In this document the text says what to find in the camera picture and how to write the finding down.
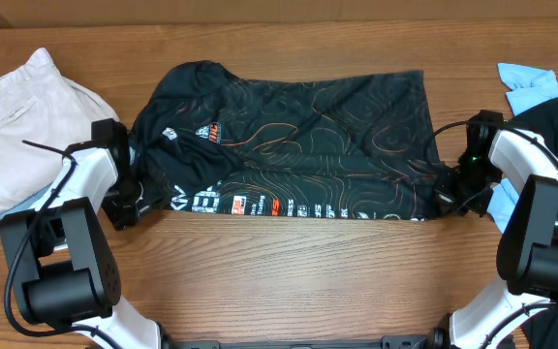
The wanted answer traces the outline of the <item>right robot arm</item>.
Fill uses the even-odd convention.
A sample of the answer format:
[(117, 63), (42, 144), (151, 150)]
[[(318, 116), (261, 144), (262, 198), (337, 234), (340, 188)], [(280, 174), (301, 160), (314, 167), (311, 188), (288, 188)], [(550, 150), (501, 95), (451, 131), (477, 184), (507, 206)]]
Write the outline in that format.
[(463, 121), (467, 148), (453, 168), (436, 167), (443, 214), (484, 215), (491, 185), (519, 195), (498, 244), (498, 275), (468, 305), (443, 319), (420, 348), (495, 348), (531, 317), (558, 306), (558, 158), (543, 137), (495, 111)]

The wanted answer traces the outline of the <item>black orange patterned jersey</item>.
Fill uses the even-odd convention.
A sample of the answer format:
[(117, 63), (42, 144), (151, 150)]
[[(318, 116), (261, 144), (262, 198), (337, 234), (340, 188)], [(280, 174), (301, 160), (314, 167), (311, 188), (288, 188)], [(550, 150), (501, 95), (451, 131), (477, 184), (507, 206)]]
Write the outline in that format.
[(167, 209), (431, 220), (432, 132), (420, 71), (282, 82), (199, 61), (163, 77), (131, 137)]

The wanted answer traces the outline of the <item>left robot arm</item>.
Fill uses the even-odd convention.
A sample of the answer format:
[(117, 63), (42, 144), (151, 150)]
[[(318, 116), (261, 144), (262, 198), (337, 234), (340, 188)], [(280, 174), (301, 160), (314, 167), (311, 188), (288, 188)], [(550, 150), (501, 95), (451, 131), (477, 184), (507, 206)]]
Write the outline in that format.
[(130, 170), (126, 127), (95, 121), (89, 141), (59, 154), (62, 170), (42, 198), (0, 221), (10, 325), (31, 337), (80, 333), (102, 348), (171, 348), (163, 327), (122, 295), (97, 217), (103, 210), (121, 230), (141, 216), (142, 186)]

